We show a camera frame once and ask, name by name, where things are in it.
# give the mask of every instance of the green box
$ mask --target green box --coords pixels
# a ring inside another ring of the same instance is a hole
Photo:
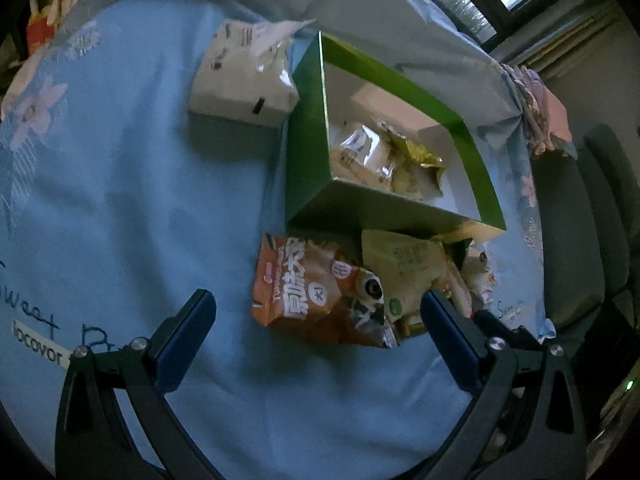
[[[322,33],[309,46],[293,79],[300,102],[289,118],[286,218],[290,228],[352,234],[381,229],[421,238],[439,235],[444,242],[484,241],[505,232],[494,187],[468,128],[434,96]],[[387,103],[399,120],[417,113],[431,121],[414,140],[426,136],[424,144],[445,161],[442,195],[427,190],[421,202],[332,174],[330,129],[345,120],[361,120],[354,112],[354,99],[363,92],[377,95],[378,90],[385,92],[377,102]]]

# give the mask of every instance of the floral pattern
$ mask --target floral pattern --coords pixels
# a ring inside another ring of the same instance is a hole
[[[551,95],[555,99],[555,96],[545,87],[540,76],[525,66],[502,65],[502,68],[515,86],[516,96],[522,106],[525,119],[523,134],[530,157],[535,158],[545,152],[561,150],[565,156],[578,158],[575,146],[570,140],[568,125],[566,139],[558,137],[555,131],[550,129],[551,111],[547,97]]]
[[[51,125],[50,108],[65,94],[66,84],[53,85],[52,78],[47,78],[35,95],[25,97],[15,109],[18,127],[9,147],[13,152],[18,150],[27,139],[29,131],[44,137]]]
[[[68,59],[81,59],[100,44],[100,32],[89,25],[91,25],[91,23],[85,25],[69,40],[70,46],[66,50],[66,57]]]
[[[536,197],[536,186],[533,184],[533,176],[522,176],[520,179],[524,184],[520,192],[523,196],[529,197],[529,207],[535,207],[538,204],[538,199]]]

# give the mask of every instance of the white label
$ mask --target white label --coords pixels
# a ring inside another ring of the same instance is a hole
[[[336,280],[343,280],[351,274],[351,266],[340,260],[335,260],[331,265],[331,273]]]
[[[300,238],[288,238],[284,253],[287,258],[284,262],[287,272],[282,277],[284,317],[306,319],[309,306],[306,303],[305,267],[301,263],[305,257],[305,243]]]
[[[69,368],[70,350],[38,334],[18,320],[14,320],[11,332],[20,343],[43,359],[48,360],[52,364],[57,364],[65,370]]]
[[[326,287],[322,283],[309,283],[309,299],[317,306],[325,306],[327,300]]]

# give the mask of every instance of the floral cloth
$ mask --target floral cloth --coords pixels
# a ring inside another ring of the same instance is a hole
[[[52,76],[60,54],[68,60],[79,60],[99,43],[100,31],[95,22],[89,22],[62,49],[43,51],[39,70],[34,71],[20,97],[6,109],[9,127],[0,136],[0,203],[9,236],[31,193],[40,145],[49,145],[50,137],[60,134],[56,123],[65,115],[61,104],[68,90],[67,83],[55,82]]]
[[[491,131],[480,132],[478,148],[484,152],[507,232],[470,248],[463,277],[476,302],[508,328],[522,325],[536,339],[553,338],[556,329],[545,317],[542,229],[526,127],[521,121],[497,146],[492,145]]]
[[[524,137],[530,156],[562,150],[565,155],[577,158],[578,153],[572,143],[566,109],[545,86],[540,76],[524,66],[501,67],[514,83],[522,105],[526,119]]]

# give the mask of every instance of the beige snack bag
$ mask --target beige snack bag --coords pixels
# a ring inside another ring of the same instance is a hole
[[[265,235],[252,314],[263,326],[310,341],[398,345],[380,280],[343,261],[335,244]]]
[[[362,232],[362,259],[385,288],[391,321],[420,310],[420,299],[446,270],[442,244],[378,230]]]

